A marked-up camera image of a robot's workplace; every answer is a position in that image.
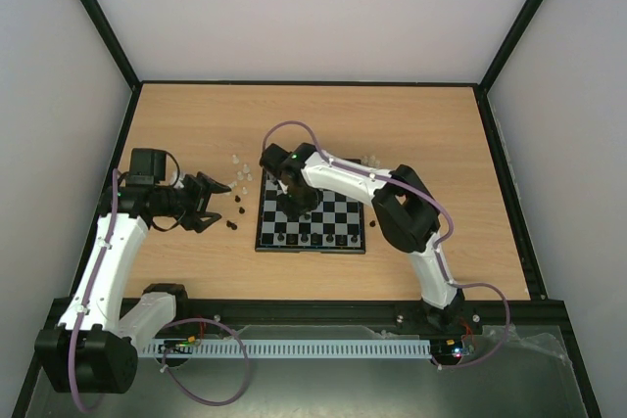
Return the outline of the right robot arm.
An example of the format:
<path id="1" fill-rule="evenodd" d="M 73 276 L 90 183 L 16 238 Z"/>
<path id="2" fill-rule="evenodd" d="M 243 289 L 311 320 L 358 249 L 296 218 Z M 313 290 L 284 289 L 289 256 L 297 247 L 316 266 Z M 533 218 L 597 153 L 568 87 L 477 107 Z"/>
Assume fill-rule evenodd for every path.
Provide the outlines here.
<path id="1" fill-rule="evenodd" d="M 317 209 L 324 191 L 351 198 L 374 210 L 384 239 L 408 255 L 420 288 L 426 321 L 451 330 L 461 320 L 462 288 L 446 263 L 439 217 L 445 210 L 415 171 L 401 164 L 376 169 L 334 157 L 313 144 L 288 152 L 276 144 L 262 150 L 260 166 L 281 188 L 278 209 L 298 219 Z"/>

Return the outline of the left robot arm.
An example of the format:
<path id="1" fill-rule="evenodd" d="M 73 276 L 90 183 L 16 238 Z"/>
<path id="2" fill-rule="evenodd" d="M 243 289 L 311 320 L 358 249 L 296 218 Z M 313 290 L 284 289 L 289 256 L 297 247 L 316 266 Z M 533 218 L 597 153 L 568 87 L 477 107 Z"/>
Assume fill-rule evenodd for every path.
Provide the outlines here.
<path id="1" fill-rule="evenodd" d="M 153 285 L 127 314 L 121 304 L 132 265 L 157 218 L 202 233 L 221 218 L 207 210 L 229 192 L 203 172 L 166 180 L 165 150 L 135 148 L 128 171 L 115 172 L 98 204 L 92 252 L 57 324 L 38 333 L 35 354 L 58 393 L 123 394 L 138 353 L 170 323 L 186 299 L 181 285 Z"/>

